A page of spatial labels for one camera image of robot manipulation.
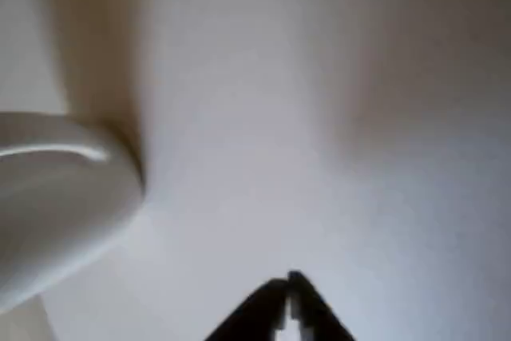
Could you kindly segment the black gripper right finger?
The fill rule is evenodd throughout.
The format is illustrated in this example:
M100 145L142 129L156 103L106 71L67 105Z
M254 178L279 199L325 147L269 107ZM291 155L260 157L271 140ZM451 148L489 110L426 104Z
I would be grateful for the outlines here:
M290 271L287 281L291 318L298 322L301 340L355 341L355 337L301 271Z

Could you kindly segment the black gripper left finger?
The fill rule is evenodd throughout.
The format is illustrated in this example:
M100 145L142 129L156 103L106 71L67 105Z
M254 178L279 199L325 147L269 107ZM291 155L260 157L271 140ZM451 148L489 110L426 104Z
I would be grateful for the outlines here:
M207 341L274 340L282 328L288 282L273 278L260 285L206 338Z

